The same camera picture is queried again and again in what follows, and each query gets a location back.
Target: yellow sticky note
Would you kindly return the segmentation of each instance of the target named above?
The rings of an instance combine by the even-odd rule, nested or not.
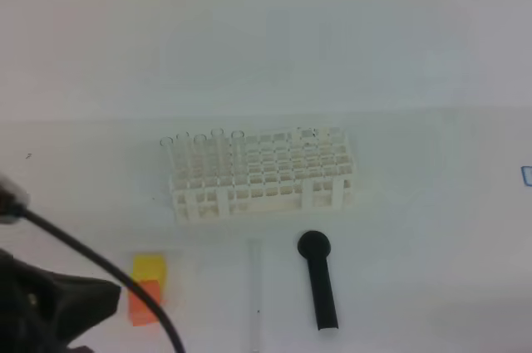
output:
[[[131,277],[137,282],[157,281],[160,289],[166,283],[166,260],[163,255],[137,255],[133,262]]]

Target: orange sticky note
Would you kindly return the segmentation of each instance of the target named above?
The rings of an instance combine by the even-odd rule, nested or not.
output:
[[[139,285],[148,294],[161,304],[162,293],[159,282],[155,280],[141,281]],[[157,322],[157,317],[151,312],[148,307],[142,302],[134,293],[129,292],[129,318],[133,326],[145,326]]]

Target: white wall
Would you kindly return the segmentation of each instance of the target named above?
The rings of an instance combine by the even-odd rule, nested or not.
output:
[[[0,0],[0,120],[530,105],[530,0]]]

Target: blue object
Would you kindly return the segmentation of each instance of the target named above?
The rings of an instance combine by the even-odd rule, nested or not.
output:
[[[532,166],[523,166],[521,168],[521,172],[523,172],[523,180],[525,181],[525,185],[532,187]]]

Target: white table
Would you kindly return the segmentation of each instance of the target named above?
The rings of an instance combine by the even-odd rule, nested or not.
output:
[[[178,228],[164,135],[334,122],[357,157],[354,209]],[[248,352],[249,238],[263,241],[264,353],[514,352],[532,346],[532,165],[527,110],[3,124],[0,169],[32,207],[125,268],[164,251],[167,308],[189,352]],[[298,235],[324,231],[340,322],[318,332]],[[106,277],[27,223],[0,247],[58,272]],[[170,351],[157,326],[119,313],[80,340],[98,352]]]

